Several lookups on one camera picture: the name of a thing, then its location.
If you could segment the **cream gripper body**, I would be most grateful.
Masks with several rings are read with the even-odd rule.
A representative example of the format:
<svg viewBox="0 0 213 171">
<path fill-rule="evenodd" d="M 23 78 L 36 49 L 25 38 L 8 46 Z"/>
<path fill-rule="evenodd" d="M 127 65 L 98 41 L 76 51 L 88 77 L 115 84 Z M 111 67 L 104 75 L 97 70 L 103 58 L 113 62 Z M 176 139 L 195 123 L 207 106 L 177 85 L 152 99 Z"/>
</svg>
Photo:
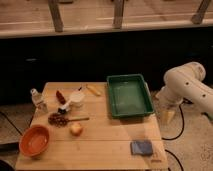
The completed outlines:
<svg viewBox="0 0 213 171">
<path fill-rule="evenodd" d="M 174 105 L 161 104 L 160 106 L 160 119 L 164 125 L 171 122 L 176 113 L 176 107 Z"/>
</svg>

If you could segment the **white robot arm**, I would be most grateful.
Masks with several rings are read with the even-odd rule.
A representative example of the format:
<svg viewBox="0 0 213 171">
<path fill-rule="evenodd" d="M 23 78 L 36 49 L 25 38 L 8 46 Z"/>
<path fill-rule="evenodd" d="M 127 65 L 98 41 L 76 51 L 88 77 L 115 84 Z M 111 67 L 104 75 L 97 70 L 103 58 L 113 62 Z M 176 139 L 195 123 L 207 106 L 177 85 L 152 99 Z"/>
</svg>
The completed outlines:
<svg viewBox="0 0 213 171">
<path fill-rule="evenodd" d="M 164 74 L 164 86 L 156 94 L 161 106 L 161 121 L 169 123 L 184 99 L 197 105 L 213 124 L 213 88 L 203 80 L 206 70 L 199 62 L 189 62 L 169 69 Z"/>
</svg>

